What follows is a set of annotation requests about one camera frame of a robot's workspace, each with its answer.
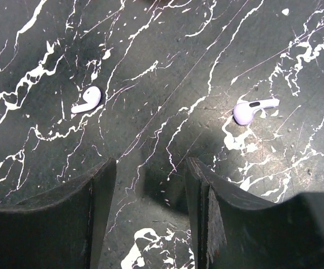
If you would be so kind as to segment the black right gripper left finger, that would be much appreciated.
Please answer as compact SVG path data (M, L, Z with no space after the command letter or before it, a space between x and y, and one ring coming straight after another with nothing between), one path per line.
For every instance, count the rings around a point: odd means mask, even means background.
M109 159L11 206L0 206L0 268L98 268L116 182Z

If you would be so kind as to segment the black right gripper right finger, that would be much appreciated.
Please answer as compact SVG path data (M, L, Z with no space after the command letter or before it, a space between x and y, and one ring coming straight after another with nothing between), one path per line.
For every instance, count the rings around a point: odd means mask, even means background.
M324 268L324 192L273 203L186 160L196 268Z

